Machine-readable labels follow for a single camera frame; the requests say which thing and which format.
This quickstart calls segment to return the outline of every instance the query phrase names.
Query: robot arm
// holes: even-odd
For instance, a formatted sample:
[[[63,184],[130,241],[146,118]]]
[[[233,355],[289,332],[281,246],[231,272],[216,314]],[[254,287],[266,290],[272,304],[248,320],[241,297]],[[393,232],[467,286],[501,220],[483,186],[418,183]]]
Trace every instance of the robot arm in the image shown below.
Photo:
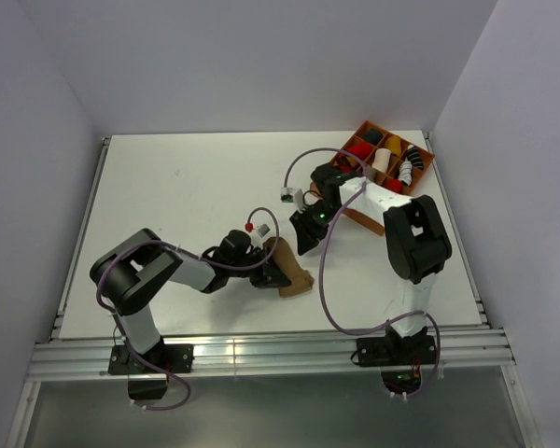
[[[366,189],[349,208],[385,227],[388,258],[402,279],[400,294],[392,302],[392,315],[427,309],[431,288],[444,262],[451,257],[450,240],[436,204],[429,196],[411,198],[384,189],[356,172],[342,173],[330,163],[311,174],[322,199],[295,212],[290,218],[296,232],[299,255],[316,247],[326,237],[329,223],[344,203]],[[427,331],[422,315],[407,317],[392,328],[401,338]]]
[[[150,240],[160,238],[149,229],[142,229],[125,240],[93,264],[91,280],[97,285],[116,256]],[[163,285],[172,281],[206,294],[226,286],[230,277],[249,278],[257,288],[289,286],[290,280],[272,259],[247,271],[212,267],[205,261],[246,267],[262,261],[267,254],[268,249],[253,247],[250,236],[243,231],[231,231],[219,246],[208,249],[200,259],[162,246],[145,245],[116,265],[106,279],[103,292],[114,305],[137,353],[148,357],[153,364],[159,364],[163,339],[154,325],[149,303]]]

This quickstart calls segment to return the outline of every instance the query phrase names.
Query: white cylinder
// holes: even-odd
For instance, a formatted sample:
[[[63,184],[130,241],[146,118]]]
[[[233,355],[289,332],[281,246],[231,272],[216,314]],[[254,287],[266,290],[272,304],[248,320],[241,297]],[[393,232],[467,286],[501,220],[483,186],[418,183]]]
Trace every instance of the white cylinder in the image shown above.
[[[373,159],[371,167],[381,173],[386,173],[388,171],[388,165],[390,164],[390,154],[392,154],[392,151],[387,147],[380,147],[375,151],[375,159]]]

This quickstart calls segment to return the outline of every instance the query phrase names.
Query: black bracket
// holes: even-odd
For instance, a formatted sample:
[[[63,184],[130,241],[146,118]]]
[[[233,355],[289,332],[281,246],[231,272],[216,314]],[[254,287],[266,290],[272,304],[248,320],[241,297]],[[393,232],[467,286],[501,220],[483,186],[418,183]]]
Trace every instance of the black bracket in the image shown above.
[[[436,347],[433,336],[425,335],[414,350],[395,353],[386,337],[357,339],[359,367],[411,366],[419,356],[420,364],[436,362]]]
[[[193,366],[193,344],[172,343],[163,346],[161,359],[165,359],[162,369],[172,373],[190,373]],[[126,345],[115,345],[110,355],[108,374],[112,376],[143,375],[153,371],[136,361]]]
[[[162,344],[158,367],[172,373],[189,373],[193,365],[193,345],[190,343]],[[108,373],[112,376],[128,376],[153,371],[134,359],[126,345],[115,345],[110,354]],[[129,398],[139,402],[162,399],[168,390],[165,380],[131,380],[127,385]]]

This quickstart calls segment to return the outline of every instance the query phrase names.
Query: black object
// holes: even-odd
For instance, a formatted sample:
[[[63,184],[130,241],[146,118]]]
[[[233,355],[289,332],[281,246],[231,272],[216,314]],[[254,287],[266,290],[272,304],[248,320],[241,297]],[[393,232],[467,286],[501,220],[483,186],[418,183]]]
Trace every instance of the black object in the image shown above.
[[[363,134],[361,138],[363,138],[363,140],[365,140],[367,143],[371,143],[375,146],[382,141],[384,135],[379,130],[370,128]]]
[[[388,327],[384,337],[357,339],[356,353],[356,365],[362,368],[407,367],[401,371],[382,371],[385,387],[396,394],[417,390],[421,386],[421,365],[434,365],[437,356],[434,338],[427,334],[427,327],[406,338]]]
[[[436,362],[434,338],[427,334],[427,327],[406,338],[391,327],[384,337],[358,338],[357,355],[360,367],[411,366],[417,356],[421,364]]]
[[[160,240],[150,229],[142,229],[98,259],[90,269],[90,277],[96,285],[115,257],[129,248],[149,241]],[[132,263],[142,266],[137,271]],[[119,315],[133,315],[141,311],[183,263],[173,251],[162,246],[146,245],[125,257],[112,270],[104,284],[103,293],[108,297]]]
[[[419,149],[417,147],[409,147],[405,153],[405,157],[411,163],[412,166],[418,170],[423,170],[425,168],[421,155],[419,154]]]
[[[150,349],[142,357],[156,366],[172,373],[189,373],[193,365],[193,344],[191,343],[171,343],[165,344],[161,341],[161,346]],[[159,359],[149,359],[152,352],[161,350]],[[108,374],[112,376],[128,376],[153,373],[153,370],[135,360],[126,345],[115,345],[112,348]]]
[[[244,231],[230,231],[220,246],[214,248],[212,255],[204,254],[203,258],[230,266],[245,267],[259,263],[268,253],[268,249],[251,247],[251,238]],[[216,266],[214,271],[216,276],[202,291],[206,294],[226,286],[231,277],[248,278],[251,285],[257,288],[289,287],[292,284],[272,258],[248,271],[232,271]]]
[[[429,196],[411,199],[384,212],[388,258],[396,274],[418,284],[438,273],[452,256],[452,246],[436,203]],[[421,229],[418,234],[413,228]]]
[[[305,205],[302,211],[297,211],[290,217],[297,233],[299,255],[309,252],[326,238],[329,222],[342,205],[340,185],[359,176],[356,172],[343,173],[331,163],[320,165],[311,173],[311,180],[314,181],[322,200],[313,205]]]
[[[166,345],[160,340],[153,348],[143,354],[148,362],[172,373],[189,373],[193,364],[193,345],[179,343]],[[136,361],[125,345],[115,345],[110,355],[108,374],[112,376],[129,376],[153,373],[153,371]],[[161,399],[168,390],[166,380],[131,380],[127,385],[130,399],[144,402]]]

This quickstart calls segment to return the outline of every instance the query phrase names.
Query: purple cable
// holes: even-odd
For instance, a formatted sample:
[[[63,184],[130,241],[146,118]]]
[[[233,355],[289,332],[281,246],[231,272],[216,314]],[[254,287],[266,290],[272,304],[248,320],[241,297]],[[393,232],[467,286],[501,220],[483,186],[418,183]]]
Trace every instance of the purple cable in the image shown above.
[[[309,154],[312,154],[314,152],[338,152],[340,154],[345,154],[348,157],[352,157],[353,159],[355,159],[357,161],[359,166],[363,169],[363,174],[364,174],[365,178],[367,178],[367,165],[365,164],[364,161],[362,161],[356,155],[351,154],[350,152],[348,152],[345,149],[336,149],[335,147],[317,147],[316,149],[309,149],[309,150],[303,152],[294,161],[292,161],[292,163],[288,166],[286,175],[284,176],[284,186],[285,187],[288,187],[288,177],[290,176],[290,172],[292,171],[292,168],[297,164],[297,162],[300,159],[302,159],[303,157],[305,157]]]
[[[196,256],[195,254],[188,252],[188,250],[185,249],[181,249],[176,245],[173,245],[171,243],[167,243],[165,241],[162,240],[148,240],[148,241],[144,241],[142,243],[139,243],[137,245],[134,245],[132,247],[129,247],[127,250],[123,251],[122,253],[118,254],[113,260],[112,262],[108,265],[108,267],[105,269],[104,273],[102,274],[102,276],[100,277],[99,282],[97,283],[97,289],[95,292],[95,298],[98,302],[98,304],[102,307],[105,308],[106,310],[108,310],[110,313],[112,313],[112,316],[114,317],[114,322],[116,323],[117,327],[120,330],[120,334],[121,336],[123,336],[122,340],[124,341],[124,344],[126,345],[127,349],[129,350],[129,353],[131,354],[132,357],[134,357],[138,362],[140,362],[141,364],[143,364],[144,366],[148,367],[149,369],[152,369],[153,371],[157,372],[157,373],[163,373],[164,375],[166,375],[168,378],[172,378],[173,380],[177,381],[178,383],[182,384],[186,389],[187,389],[187,395],[180,400],[179,402],[175,403],[175,404],[171,404],[168,406],[153,406],[151,404],[140,404],[140,403],[135,403],[137,406],[139,407],[145,407],[145,409],[150,410],[150,411],[171,411],[172,409],[176,409],[179,408],[180,406],[182,406],[183,404],[185,404],[189,398],[190,398],[190,393],[191,393],[191,389],[190,389],[190,384],[184,380],[183,378],[181,378],[180,376],[170,372],[170,371],[166,371],[164,369],[161,369],[160,367],[156,366],[155,364],[150,363],[149,361],[147,361],[146,359],[144,359],[141,355],[139,355],[137,353],[137,351],[134,349],[134,347],[131,345],[131,342],[129,341],[129,338],[127,337],[127,333],[124,330],[124,327],[122,326],[119,316],[116,313],[116,309],[111,307],[110,305],[108,305],[107,303],[104,302],[103,299],[103,295],[102,292],[104,290],[104,286],[105,286],[105,280],[107,279],[107,277],[110,275],[110,273],[112,272],[112,270],[125,258],[129,257],[133,252],[135,252],[136,250],[138,250],[141,247],[145,247],[147,245],[160,245],[163,246],[167,249],[171,249],[174,250],[175,252],[180,252],[182,254],[185,254],[189,257],[192,257],[194,259],[202,259],[203,261],[205,261],[206,263],[208,263],[211,266],[216,266],[218,268],[224,268],[224,269],[228,269],[230,271],[248,271],[250,269],[255,269],[258,266],[261,266],[263,263],[265,263],[268,259],[270,259],[270,257],[273,255],[274,250],[276,249],[276,246],[278,244],[278,240],[280,238],[280,227],[278,226],[278,220],[276,219],[276,216],[272,213],[272,211],[266,207],[258,207],[256,209],[254,209],[250,214],[249,217],[247,218],[247,223],[251,222],[251,218],[253,217],[253,215],[255,215],[258,211],[263,211],[268,213],[268,215],[270,215],[270,217],[272,217],[272,221],[273,224],[275,226],[275,230],[276,230],[276,238],[275,241],[273,243],[272,249],[270,250],[270,252],[261,260],[258,261],[257,263],[251,265],[251,266],[243,266],[243,267],[238,267],[238,266],[230,266],[230,265],[226,265],[226,264],[222,264],[222,263],[216,263],[210,259],[202,259],[201,257]]]
[[[330,147],[321,147],[321,148],[317,148],[317,149],[310,149],[308,151],[303,152],[302,154],[300,154],[299,157],[297,157],[288,166],[287,174],[285,175],[285,179],[284,179],[284,186],[287,187],[288,177],[290,175],[290,172],[292,171],[292,168],[297,163],[297,161],[299,161],[302,157],[306,156],[307,154],[311,154],[313,152],[320,152],[320,151],[340,152],[342,154],[349,155],[350,157],[352,157],[353,159],[355,159],[358,162],[358,164],[363,169],[363,173],[364,173],[365,177],[367,178],[367,167],[361,159],[359,159],[356,156],[353,156],[349,152],[344,151],[342,149],[334,149],[334,148],[330,148]],[[331,314],[331,312],[329,311],[329,308],[328,308],[328,302],[326,301],[326,292],[324,290],[324,269],[326,267],[326,256],[328,255],[329,240],[331,238],[332,233],[334,232],[334,228],[336,227],[336,223],[338,222],[338,218],[340,217],[340,215],[344,212],[344,210],[346,210],[348,208],[348,206],[354,200],[356,200],[361,194],[363,194],[366,187],[367,187],[367,182],[363,182],[361,188],[348,201],[346,201],[338,209],[338,211],[336,212],[336,215],[334,216],[334,218],[332,219],[332,221],[329,224],[328,233],[326,235],[326,241],[324,242],[324,247],[322,249],[321,258],[319,260],[319,273],[318,273],[318,277],[317,277],[317,282],[319,283],[319,299],[321,300],[321,306],[324,310],[324,314],[326,315],[326,318],[328,319],[330,324],[336,330],[338,330],[338,331],[340,331],[344,334],[348,334],[350,336],[362,336],[362,335],[366,335],[366,334],[371,334],[371,333],[374,333],[375,331],[379,331],[380,329],[385,329],[386,327],[388,327],[388,326],[390,326],[390,325],[392,325],[396,322],[399,322],[402,319],[405,319],[407,317],[411,317],[411,316],[414,316],[414,315],[425,315],[429,319],[429,321],[431,322],[431,325],[433,326],[434,330],[436,330],[436,361],[433,365],[433,369],[431,370],[431,373],[429,374],[427,380],[424,381],[417,390],[415,390],[411,394],[407,394],[407,397],[414,397],[419,392],[426,389],[427,385],[429,385],[430,383],[433,382],[433,380],[436,376],[436,373],[438,371],[438,367],[440,366],[441,336],[440,336],[440,329],[438,328],[438,323],[436,322],[436,320],[429,313],[418,310],[418,311],[410,311],[409,313],[405,313],[403,315],[398,315],[398,316],[396,316],[392,319],[386,320],[386,322],[384,322],[383,324],[380,324],[377,327],[373,327],[371,329],[344,329],[343,327],[341,327],[338,324],[338,322],[336,322],[336,320],[332,316],[332,314]]]

